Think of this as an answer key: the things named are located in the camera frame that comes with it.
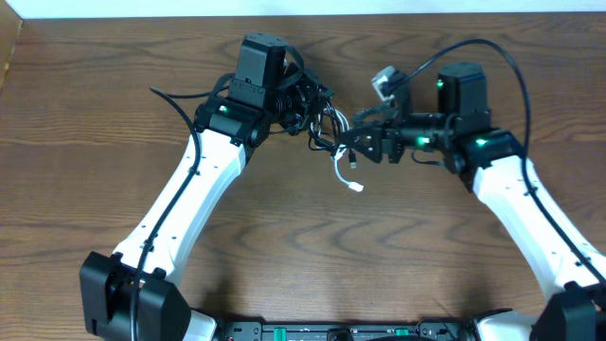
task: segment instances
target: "bundle of cables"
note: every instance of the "bundle of cables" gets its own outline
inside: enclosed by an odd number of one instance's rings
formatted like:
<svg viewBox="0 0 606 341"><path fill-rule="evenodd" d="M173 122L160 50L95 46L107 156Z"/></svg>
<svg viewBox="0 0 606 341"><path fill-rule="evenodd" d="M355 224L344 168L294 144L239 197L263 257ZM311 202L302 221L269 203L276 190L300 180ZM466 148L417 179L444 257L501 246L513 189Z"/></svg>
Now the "bundle of cables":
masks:
<svg viewBox="0 0 606 341"><path fill-rule="evenodd" d="M324 117L330 119L331 133L324 133L322 131L322 123ZM313 117L310 125L310 139L308 141L308 147L312 151L327 151L330 152L330 158L334 164L334 173L342 183L346 184L348 188L361 192L364 189L362 184L357 182L348 181L341 175L339 171L339 160L349 151L349 164L354 169L357 167L355 152L348 148L346 145L340 143L340 136L342 132L349 130L348 118L343 115L340 111L332 106L330 101L327 101L326 107L321 113L318 113L316 117Z"/></svg>

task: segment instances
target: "white wall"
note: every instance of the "white wall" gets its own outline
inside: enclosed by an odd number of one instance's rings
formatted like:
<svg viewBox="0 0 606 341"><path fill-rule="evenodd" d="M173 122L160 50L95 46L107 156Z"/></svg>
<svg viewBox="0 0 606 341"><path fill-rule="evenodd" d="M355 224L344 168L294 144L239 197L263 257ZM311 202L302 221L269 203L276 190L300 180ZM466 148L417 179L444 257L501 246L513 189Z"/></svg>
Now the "white wall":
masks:
<svg viewBox="0 0 606 341"><path fill-rule="evenodd" d="M7 2L24 19L606 10L606 0L7 0Z"/></svg>

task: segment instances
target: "robotic hand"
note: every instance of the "robotic hand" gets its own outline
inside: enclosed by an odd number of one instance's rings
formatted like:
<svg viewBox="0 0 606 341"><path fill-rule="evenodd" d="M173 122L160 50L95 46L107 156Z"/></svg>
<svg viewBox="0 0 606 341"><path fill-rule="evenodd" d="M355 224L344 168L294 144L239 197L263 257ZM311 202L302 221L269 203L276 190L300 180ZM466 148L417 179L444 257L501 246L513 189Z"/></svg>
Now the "robotic hand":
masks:
<svg viewBox="0 0 606 341"><path fill-rule="evenodd" d="M443 66L437 78L439 110L414 113L410 80L463 45L489 45L513 67L525 96L526 140L492 127L487 81L476 63ZM287 63L286 53L294 58ZM183 159L148 214L111 257L92 252L80 269L86 330L108 340L597 340L606 260L576 230L541 184L527 159L530 106L513 59L500 46L474 39L450 46L410 75L392 66L372 80L382 104L347 119L330 104L332 91L304 67L296 50L261 33L246 35L235 74L210 93L182 96L152 91L183 117L191 138ZM227 97L219 94L228 89ZM193 122L172 99L208 97ZM382 119L367 121L381 115ZM331 137L322 136L324 117ZM272 133L272 124L281 131ZM511 310L470 320L422 320L416 325L267 325L222 322L192 311L179 293L187 259L204 224L254 150L270 134L307 131L312 150L337 162L345 151L374 162L398 163L405 149L421 164L444 166L501 220L534 271L547 306L537 319ZM443 161L418 161L416 151L441 152ZM361 185L346 184L354 190ZM218 332L218 323L223 328Z"/></svg>

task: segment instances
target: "brown tabletop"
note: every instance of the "brown tabletop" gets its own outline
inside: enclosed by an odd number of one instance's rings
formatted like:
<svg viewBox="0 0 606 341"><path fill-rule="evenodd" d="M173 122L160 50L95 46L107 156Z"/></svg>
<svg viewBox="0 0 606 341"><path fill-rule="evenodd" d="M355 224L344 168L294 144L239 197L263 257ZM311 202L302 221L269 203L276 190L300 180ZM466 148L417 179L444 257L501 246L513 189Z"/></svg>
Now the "brown tabletop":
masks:
<svg viewBox="0 0 606 341"><path fill-rule="evenodd" d="M295 45L347 115L376 105L372 76L442 47L494 40L522 68L531 157L578 229L606 249L606 15L495 14L26 21L0 96L0 339L83 339L78 272L109 255L181 159L187 128L151 85L209 90L243 33ZM482 63L494 123L521 136L522 98L501 58ZM437 107L432 67L417 110ZM187 111L199 102L184 101ZM439 168L359 160L337 181L304 136L272 136L213 211L181 291L192 307L267 320L402 321L544 300L507 231Z"/></svg>

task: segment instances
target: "green led indicator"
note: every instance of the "green led indicator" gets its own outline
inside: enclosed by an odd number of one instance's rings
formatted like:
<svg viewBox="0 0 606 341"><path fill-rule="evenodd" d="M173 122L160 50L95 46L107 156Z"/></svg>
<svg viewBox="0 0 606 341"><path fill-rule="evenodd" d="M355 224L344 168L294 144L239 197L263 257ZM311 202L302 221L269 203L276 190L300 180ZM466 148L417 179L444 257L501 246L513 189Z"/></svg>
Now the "green led indicator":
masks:
<svg viewBox="0 0 606 341"><path fill-rule="evenodd" d="M422 146L425 144L428 144L429 142L431 142L432 140L429 137L419 137L417 138L417 143Z"/></svg>

